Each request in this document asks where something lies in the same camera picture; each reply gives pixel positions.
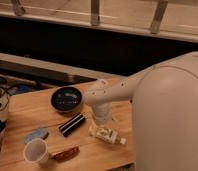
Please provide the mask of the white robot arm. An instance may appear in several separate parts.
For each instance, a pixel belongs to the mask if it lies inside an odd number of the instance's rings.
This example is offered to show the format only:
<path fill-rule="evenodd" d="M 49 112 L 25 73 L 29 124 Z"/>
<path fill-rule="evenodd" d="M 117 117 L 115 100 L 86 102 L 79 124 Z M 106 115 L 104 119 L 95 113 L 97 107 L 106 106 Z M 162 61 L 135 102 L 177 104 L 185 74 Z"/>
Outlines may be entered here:
<path fill-rule="evenodd" d="M 132 103 L 136 171 L 198 171 L 198 51 L 160 62 L 84 93 L 93 119 L 109 119 L 108 104 Z"/>

